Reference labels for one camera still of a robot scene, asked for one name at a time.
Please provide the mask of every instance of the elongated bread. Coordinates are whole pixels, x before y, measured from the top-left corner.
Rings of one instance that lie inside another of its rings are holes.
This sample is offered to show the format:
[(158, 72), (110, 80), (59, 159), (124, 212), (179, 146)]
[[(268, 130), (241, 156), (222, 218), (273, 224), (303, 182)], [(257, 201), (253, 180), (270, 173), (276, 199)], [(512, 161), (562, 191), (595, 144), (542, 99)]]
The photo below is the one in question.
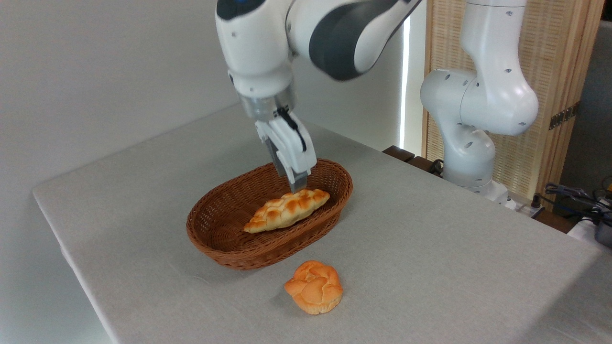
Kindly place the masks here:
[(259, 233), (289, 227), (310, 216), (328, 199), (329, 193), (319, 189), (286, 193), (279, 199), (269, 200), (259, 208), (251, 221), (244, 225), (244, 231)]
[(340, 303), (343, 292), (336, 269), (316, 260), (300, 265), (285, 283), (285, 291), (298, 307), (312, 315), (332, 310)]

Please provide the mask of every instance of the gray tablecloth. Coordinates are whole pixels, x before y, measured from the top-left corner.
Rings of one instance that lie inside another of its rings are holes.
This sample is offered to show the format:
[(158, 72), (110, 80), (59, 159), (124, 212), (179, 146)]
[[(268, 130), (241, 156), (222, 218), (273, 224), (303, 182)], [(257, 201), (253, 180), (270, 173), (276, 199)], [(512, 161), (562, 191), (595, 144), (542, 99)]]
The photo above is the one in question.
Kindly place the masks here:
[[(186, 216), (213, 187), (269, 161), (239, 106), (34, 190), (118, 343), (611, 343), (612, 258), (330, 131), (319, 157), (354, 193), (325, 237), (239, 272), (197, 251)], [(345, 293), (310, 316), (283, 290), (306, 260)]]

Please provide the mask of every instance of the brown woven basket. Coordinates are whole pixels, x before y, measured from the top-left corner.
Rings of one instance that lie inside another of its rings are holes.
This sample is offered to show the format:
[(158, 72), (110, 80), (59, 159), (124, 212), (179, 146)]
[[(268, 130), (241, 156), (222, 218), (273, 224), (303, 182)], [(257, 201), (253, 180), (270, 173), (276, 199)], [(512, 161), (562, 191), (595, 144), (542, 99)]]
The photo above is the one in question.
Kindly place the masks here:
[(189, 239), (217, 263), (251, 270), (277, 263), (321, 239), (340, 218), (353, 191), (353, 180), (339, 164), (318, 159), (308, 189), (329, 192), (329, 200), (291, 227), (250, 234), (244, 225), (267, 201), (290, 192), (286, 177), (269, 163), (212, 189), (187, 217)]

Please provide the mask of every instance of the bread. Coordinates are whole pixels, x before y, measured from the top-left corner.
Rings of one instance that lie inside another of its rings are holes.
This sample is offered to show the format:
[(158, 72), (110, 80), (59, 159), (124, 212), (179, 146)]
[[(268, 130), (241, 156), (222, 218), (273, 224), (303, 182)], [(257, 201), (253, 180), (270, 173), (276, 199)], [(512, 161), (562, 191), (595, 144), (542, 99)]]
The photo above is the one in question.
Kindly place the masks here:
[(244, 231), (259, 233), (289, 227), (310, 216), (328, 199), (329, 193), (319, 189), (305, 189), (295, 194), (286, 193), (281, 198), (270, 200), (259, 208), (251, 221), (244, 225)]
[(317, 315), (332, 310), (342, 298), (338, 272), (323, 263), (309, 260), (296, 269), (285, 283), (285, 291), (306, 313)]

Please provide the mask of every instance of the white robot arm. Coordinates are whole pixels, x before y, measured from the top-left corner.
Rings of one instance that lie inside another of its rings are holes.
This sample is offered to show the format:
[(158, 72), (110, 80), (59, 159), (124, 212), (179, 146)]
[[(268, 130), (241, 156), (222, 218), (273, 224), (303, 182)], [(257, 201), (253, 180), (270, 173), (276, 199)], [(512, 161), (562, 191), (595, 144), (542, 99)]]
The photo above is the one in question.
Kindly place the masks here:
[(229, 77), (292, 192), (316, 164), (312, 140), (292, 113), (291, 61), (309, 58), (336, 80), (375, 64), (420, 0), (218, 0), (217, 33)]
[(434, 70), (421, 87), (444, 141), (444, 179), (500, 204), (508, 193), (492, 180), (495, 146), (486, 132), (519, 135), (538, 112), (518, 60), (526, 1), (467, 0), (461, 46), (476, 73)]

